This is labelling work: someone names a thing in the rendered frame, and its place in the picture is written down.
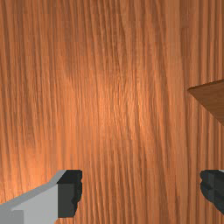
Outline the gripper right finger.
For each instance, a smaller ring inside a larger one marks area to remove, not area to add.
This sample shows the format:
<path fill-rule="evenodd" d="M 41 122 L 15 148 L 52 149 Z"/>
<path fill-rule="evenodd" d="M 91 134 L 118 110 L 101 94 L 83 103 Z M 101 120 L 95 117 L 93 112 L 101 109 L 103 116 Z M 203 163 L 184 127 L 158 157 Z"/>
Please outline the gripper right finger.
<path fill-rule="evenodd" d="M 224 170 L 204 170 L 200 178 L 203 196 L 224 215 Z"/>

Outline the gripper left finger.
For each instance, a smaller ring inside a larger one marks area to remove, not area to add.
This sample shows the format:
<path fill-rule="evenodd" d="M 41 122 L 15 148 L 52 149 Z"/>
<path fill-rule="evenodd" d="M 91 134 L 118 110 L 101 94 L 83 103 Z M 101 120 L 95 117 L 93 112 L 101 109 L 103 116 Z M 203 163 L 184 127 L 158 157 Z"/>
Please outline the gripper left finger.
<path fill-rule="evenodd" d="M 82 171 L 58 171 L 49 182 L 0 205 L 0 224 L 54 224 L 73 218 L 82 195 Z"/>

